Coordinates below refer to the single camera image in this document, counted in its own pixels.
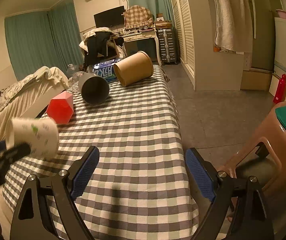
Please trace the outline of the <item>white louvered wardrobe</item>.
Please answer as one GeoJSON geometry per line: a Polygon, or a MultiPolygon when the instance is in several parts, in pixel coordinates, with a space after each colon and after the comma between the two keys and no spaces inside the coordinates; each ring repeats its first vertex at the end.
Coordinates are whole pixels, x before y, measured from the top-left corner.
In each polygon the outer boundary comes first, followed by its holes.
{"type": "Polygon", "coordinates": [[[171,0],[180,62],[194,90],[240,90],[244,56],[215,48],[214,0],[171,0]]]}

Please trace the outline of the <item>plaid cloth bundle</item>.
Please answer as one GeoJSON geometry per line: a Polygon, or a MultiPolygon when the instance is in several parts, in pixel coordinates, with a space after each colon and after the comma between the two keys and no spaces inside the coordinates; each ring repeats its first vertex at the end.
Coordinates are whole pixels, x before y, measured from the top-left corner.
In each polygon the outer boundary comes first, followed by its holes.
{"type": "Polygon", "coordinates": [[[140,29],[154,24],[152,12],[139,5],[133,5],[123,13],[125,29],[140,29]]]}

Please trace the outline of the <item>silver suitcase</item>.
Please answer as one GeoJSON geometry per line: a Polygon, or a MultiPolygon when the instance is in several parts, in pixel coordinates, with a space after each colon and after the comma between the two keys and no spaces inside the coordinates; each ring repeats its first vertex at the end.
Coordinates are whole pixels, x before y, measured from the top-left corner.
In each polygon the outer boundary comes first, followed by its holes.
{"type": "Polygon", "coordinates": [[[157,30],[160,57],[163,64],[177,63],[176,36],[173,28],[157,30]]]}

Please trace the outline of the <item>pink basin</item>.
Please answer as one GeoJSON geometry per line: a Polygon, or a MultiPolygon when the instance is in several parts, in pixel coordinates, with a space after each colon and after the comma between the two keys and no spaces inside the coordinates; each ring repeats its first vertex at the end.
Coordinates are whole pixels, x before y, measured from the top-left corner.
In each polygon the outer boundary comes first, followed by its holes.
{"type": "Polygon", "coordinates": [[[277,9],[276,13],[277,13],[279,18],[286,19],[286,11],[285,10],[277,9]]]}

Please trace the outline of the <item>clear water jug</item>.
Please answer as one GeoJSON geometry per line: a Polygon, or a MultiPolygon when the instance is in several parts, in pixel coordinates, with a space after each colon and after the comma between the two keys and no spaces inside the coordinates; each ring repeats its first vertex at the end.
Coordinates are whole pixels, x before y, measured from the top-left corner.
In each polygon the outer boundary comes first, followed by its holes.
{"type": "Polygon", "coordinates": [[[71,78],[76,72],[79,71],[79,66],[75,64],[68,64],[67,65],[67,71],[66,71],[66,76],[68,78],[71,78]]]}

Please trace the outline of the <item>white paper cup green print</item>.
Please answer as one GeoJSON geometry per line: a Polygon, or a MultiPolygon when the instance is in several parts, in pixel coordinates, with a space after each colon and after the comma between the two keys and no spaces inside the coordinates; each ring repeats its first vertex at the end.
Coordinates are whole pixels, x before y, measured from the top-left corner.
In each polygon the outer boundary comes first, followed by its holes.
{"type": "Polygon", "coordinates": [[[12,118],[6,126],[5,142],[7,148],[25,142],[30,146],[31,157],[51,159],[58,153],[58,127],[52,118],[12,118]]]}

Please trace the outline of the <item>white desk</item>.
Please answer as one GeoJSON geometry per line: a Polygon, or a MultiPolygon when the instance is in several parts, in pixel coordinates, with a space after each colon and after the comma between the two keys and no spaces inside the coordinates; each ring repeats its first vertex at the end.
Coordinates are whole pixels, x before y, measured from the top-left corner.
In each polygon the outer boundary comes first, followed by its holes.
{"type": "Polygon", "coordinates": [[[159,39],[157,37],[157,31],[155,29],[147,29],[139,33],[125,34],[122,37],[125,43],[139,41],[139,40],[146,40],[146,39],[154,39],[157,61],[158,61],[159,66],[162,66],[162,61],[160,57],[159,39]]]}

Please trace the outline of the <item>grey cylindrical cup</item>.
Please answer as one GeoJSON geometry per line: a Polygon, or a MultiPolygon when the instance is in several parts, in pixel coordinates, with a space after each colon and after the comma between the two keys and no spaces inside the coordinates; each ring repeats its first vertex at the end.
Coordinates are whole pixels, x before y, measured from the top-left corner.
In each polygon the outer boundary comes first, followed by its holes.
{"type": "Polygon", "coordinates": [[[89,105],[99,105],[109,96],[109,83],[94,73],[84,73],[78,80],[78,89],[89,105]]]}

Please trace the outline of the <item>checkered tablecloth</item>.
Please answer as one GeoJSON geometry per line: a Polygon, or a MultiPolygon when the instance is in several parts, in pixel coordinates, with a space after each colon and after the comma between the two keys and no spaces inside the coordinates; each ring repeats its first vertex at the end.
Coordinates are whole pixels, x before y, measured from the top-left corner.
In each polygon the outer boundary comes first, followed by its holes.
{"type": "Polygon", "coordinates": [[[176,104],[166,75],[123,87],[110,85],[98,106],[70,89],[75,111],[59,126],[59,151],[50,160],[26,157],[11,166],[2,195],[14,210],[30,174],[52,176],[81,158],[90,146],[99,163],[76,207],[95,239],[190,239],[198,227],[184,164],[176,104]]]}

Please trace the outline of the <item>chair piled with clothes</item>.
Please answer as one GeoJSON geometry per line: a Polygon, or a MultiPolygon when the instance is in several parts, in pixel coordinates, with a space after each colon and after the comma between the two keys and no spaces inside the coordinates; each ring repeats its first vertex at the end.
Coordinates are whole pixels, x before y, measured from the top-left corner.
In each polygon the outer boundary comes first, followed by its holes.
{"type": "Polygon", "coordinates": [[[83,34],[79,44],[84,56],[84,63],[79,66],[80,71],[87,72],[95,64],[112,59],[127,57],[124,38],[107,27],[92,29],[83,34]]]}

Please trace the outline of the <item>red thermos bottle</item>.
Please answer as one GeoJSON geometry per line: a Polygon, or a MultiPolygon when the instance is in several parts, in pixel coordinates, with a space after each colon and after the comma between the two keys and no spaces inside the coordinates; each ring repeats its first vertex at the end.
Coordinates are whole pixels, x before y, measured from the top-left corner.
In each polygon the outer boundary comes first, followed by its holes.
{"type": "Polygon", "coordinates": [[[278,82],[276,93],[273,98],[273,103],[278,104],[282,102],[286,94],[286,74],[283,74],[278,82]]]}

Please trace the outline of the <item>brown kraft paper cup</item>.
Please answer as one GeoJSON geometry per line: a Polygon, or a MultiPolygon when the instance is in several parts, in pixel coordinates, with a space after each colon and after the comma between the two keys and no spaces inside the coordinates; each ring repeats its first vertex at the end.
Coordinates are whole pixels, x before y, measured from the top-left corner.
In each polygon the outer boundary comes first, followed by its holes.
{"type": "Polygon", "coordinates": [[[114,73],[123,87],[151,77],[154,72],[153,63],[144,51],[118,61],[114,64],[114,73]]]}

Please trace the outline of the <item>black television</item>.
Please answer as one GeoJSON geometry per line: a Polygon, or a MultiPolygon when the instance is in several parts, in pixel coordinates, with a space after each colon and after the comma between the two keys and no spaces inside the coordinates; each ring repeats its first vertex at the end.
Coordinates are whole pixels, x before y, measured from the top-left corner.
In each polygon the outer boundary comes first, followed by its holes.
{"type": "Polygon", "coordinates": [[[98,14],[94,15],[95,26],[100,27],[114,27],[118,25],[124,25],[123,13],[125,12],[125,7],[115,7],[98,14]]]}

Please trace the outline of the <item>bed with beige bedding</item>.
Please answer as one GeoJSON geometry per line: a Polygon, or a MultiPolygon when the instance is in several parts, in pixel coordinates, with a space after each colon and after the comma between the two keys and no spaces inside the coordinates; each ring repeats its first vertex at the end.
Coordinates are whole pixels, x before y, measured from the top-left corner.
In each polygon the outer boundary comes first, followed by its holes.
{"type": "Polygon", "coordinates": [[[20,118],[48,92],[69,89],[67,76],[58,68],[43,66],[5,88],[0,95],[0,141],[11,118],[20,118]]]}

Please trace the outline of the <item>red hexagonal cup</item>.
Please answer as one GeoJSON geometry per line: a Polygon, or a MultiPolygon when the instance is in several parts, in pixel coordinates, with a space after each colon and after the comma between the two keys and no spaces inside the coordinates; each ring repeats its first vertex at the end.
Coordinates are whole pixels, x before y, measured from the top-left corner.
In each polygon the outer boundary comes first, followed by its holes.
{"type": "Polygon", "coordinates": [[[63,91],[50,100],[46,114],[58,125],[69,123],[74,113],[74,98],[67,91],[63,91]]]}

